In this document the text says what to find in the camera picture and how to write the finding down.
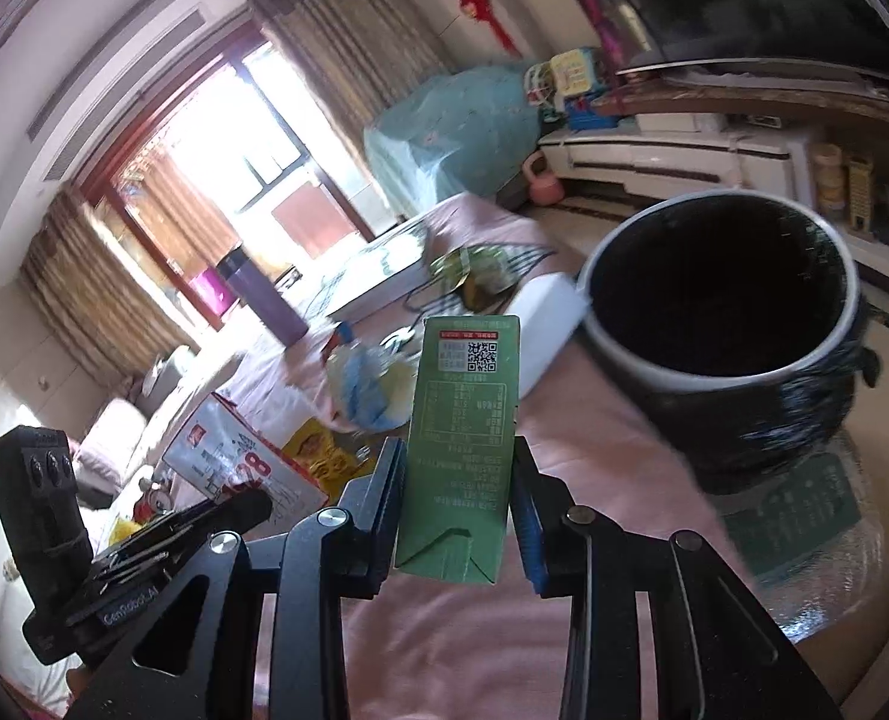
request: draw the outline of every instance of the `curtain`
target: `curtain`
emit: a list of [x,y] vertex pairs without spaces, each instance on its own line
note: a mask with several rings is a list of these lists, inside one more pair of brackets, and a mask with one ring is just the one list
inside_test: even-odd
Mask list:
[[121,196],[186,279],[216,265],[241,240],[215,202],[188,181],[164,146],[140,158],[140,177],[121,181]]
[[251,0],[265,35],[294,64],[361,165],[364,127],[454,65],[409,0]]
[[199,348],[76,187],[58,191],[20,276],[54,335],[98,384],[143,375],[182,344]]

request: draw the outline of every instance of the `air conditioner vent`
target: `air conditioner vent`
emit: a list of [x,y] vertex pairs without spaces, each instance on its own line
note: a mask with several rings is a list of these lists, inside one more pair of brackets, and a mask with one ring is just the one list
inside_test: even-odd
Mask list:
[[81,74],[87,70],[92,61],[97,59],[97,55],[99,55],[102,50],[106,49],[106,47],[111,44],[111,41],[121,34],[129,23],[133,22],[135,18],[140,16],[140,14],[148,9],[151,4],[154,4],[155,1],[158,0],[138,0],[135,2],[134,6],[129,8],[128,11],[121,16],[121,18],[116,20],[110,29],[97,39],[97,42],[87,50],[85,55],[81,57],[81,60],[74,65],[73,68],[71,68],[71,71],[61,79],[59,84],[57,84],[57,87],[54,89],[50,97],[47,98],[47,102],[41,106],[41,110],[37,112],[34,121],[30,122],[30,127],[28,127],[28,138],[33,141],[41,133],[41,128],[44,126],[44,123],[47,122],[47,117],[54,112],[60,101],[63,100],[64,95],[68,93],[68,89],[71,89],[71,86],[73,86],[74,81],[77,81],[81,77]]
[[140,80],[146,76],[158,62],[169,55],[174,49],[181,45],[188,37],[191,37],[198,29],[204,25],[204,17],[200,11],[193,11],[177,26],[174,26],[164,37],[151,46],[131,67],[121,76],[112,86],[107,94],[91,109],[84,121],[78,125],[78,128],[71,135],[61,153],[57,155],[54,163],[47,171],[44,177],[46,181],[60,181],[64,178],[64,174],[71,167],[76,156],[81,153],[84,146],[91,140],[97,127],[110,116],[116,105],[127,97],[134,88],[140,83]]

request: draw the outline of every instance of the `television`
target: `television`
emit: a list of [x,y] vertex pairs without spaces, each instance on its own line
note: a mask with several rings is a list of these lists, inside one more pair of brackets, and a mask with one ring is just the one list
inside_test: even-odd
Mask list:
[[889,25],[872,0],[597,1],[619,70],[776,59],[889,79]]

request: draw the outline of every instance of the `snack bag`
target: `snack bag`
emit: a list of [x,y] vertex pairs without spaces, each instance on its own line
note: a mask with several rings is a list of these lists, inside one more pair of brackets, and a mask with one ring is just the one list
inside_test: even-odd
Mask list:
[[354,455],[337,446],[331,431],[314,418],[294,432],[284,452],[313,476],[332,504],[337,503],[348,482],[373,473],[376,464],[373,457],[359,463]]
[[245,487],[265,490],[273,511],[247,534],[249,541],[286,533],[328,498],[308,471],[262,439],[230,402],[213,392],[185,421],[163,459],[218,503]]

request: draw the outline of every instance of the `black pot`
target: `black pot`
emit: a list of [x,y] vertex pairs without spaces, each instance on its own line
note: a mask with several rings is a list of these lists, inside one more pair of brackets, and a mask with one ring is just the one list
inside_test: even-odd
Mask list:
[[654,205],[601,242],[579,288],[604,369],[712,493],[829,439],[854,373],[875,376],[854,261],[790,200],[721,190]]

